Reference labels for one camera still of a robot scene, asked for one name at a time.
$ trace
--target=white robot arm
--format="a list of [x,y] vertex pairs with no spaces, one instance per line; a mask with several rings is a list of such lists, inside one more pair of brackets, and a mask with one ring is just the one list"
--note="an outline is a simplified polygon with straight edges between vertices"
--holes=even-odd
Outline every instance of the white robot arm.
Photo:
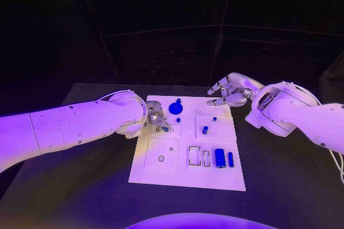
[[65,150],[114,132],[133,138],[147,124],[169,128],[162,105],[130,90],[97,101],[0,117],[0,172],[40,154]]
[[246,120],[278,136],[286,137],[298,127],[319,146],[344,153],[344,105],[322,105],[314,94],[293,83],[262,85],[247,76],[231,73],[211,87],[221,89],[223,98],[208,105],[241,106],[253,101]]

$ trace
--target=white board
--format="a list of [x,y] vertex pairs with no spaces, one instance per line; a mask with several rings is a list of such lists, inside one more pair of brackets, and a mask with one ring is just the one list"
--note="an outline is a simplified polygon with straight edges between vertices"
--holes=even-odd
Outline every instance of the white board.
[[[169,105],[178,98],[182,113],[172,115]],[[228,106],[208,106],[205,102],[210,99],[147,96],[149,101],[162,103],[172,130],[156,131],[155,126],[143,129],[136,144],[130,183],[246,191],[231,110]],[[208,126],[207,135],[201,131],[204,125]],[[215,166],[214,151],[218,148],[226,152],[226,168]],[[233,152],[234,167],[228,167],[228,152]],[[201,165],[189,165],[189,160],[201,161]]]

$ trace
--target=gray table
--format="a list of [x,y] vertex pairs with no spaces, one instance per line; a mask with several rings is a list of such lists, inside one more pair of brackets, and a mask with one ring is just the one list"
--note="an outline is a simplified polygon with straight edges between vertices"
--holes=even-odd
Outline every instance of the gray table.
[[[205,87],[75,84],[64,104],[120,89],[207,96]],[[343,228],[344,186],[321,147],[296,130],[288,138],[231,108],[246,192],[129,183],[136,139],[123,135],[29,159],[0,201],[0,228],[116,229],[175,213],[230,215],[288,228]]]

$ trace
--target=robotic hand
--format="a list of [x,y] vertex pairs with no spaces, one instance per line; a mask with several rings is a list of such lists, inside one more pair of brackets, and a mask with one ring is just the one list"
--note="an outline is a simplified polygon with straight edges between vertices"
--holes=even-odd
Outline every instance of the robotic hand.
[[27,158],[65,150],[114,132],[130,139],[149,124],[171,128],[160,103],[145,102],[130,90],[97,101],[0,117],[0,172]]
[[228,74],[208,94],[217,90],[223,98],[210,100],[208,105],[243,106],[250,99],[246,120],[256,128],[263,126],[275,135],[286,137],[298,127],[315,144],[344,153],[343,104],[322,105],[314,94],[293,83],[265,86],[239,73]]

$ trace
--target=table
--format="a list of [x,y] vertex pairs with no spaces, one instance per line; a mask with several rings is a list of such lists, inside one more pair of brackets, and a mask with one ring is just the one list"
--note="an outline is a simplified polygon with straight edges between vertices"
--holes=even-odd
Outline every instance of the table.
[[[64,104],[120,89],[207,96],[207,87],[77,83]],[[0,201],[0,227],[116,229],[175,213],[240,217],[272,227],[343,228],[344,186],[327,149],[299,130],[278,137],[231,108],[246,192],[129,183],[137,139],[111,135],[29,159]]]

